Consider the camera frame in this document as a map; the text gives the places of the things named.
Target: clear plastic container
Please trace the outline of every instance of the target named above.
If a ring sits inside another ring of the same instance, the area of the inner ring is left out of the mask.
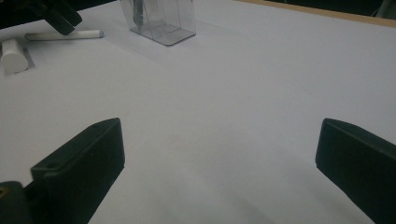
[[[195,35],[192,0],[120,0],[131,31],[165,46]]]

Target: white table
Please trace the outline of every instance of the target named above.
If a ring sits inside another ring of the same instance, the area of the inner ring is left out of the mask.
[[[315,165],[321,122],[396,143],[396,29],[230,0],[194,1],[172,48],[119,2],[82,11],[94,40],[31,42],[0,66],[0,182],[89,125],[121,119],[125,169],[91,223],[372,223]],[[43,21],[0,39],[49,31]]]

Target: black object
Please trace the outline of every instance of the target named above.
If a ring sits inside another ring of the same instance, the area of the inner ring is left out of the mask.
[[[396,146],[340,120],[323,120],[316,163],[375,223],[396,223]]]
[[[313,7],[372,17],[383,0],[268,0],[300,7]]]
[[[0,2],[0,29],[44,19],[62,35],[68,35],[82,21],[78,10],[113,1],[3,0]]]
[[[93,124],[32,167],[26,188],[0,183],[0,223],[86,224],[124,163],[120,120]]]

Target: white tabletop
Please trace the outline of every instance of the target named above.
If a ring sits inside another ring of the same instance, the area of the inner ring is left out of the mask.
[[[321,122],[396,143],[396,29],[231,0],[194,1],[172,48],[128,31],[119,2],[80,12],[103,39],[31,42],[0,65],[0,182],[119,117],[125,169],[91,223],[372,223],[315,165]],[[50,31],[43,21],[0,39]]]

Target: white eraser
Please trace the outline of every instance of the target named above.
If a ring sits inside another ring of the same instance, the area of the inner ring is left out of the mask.
[[[16,39],[9,39],[2,43],[3,57],[1,63],[6,70],[18,73],[26,70],[29,63],[24,56],[23,48]]]

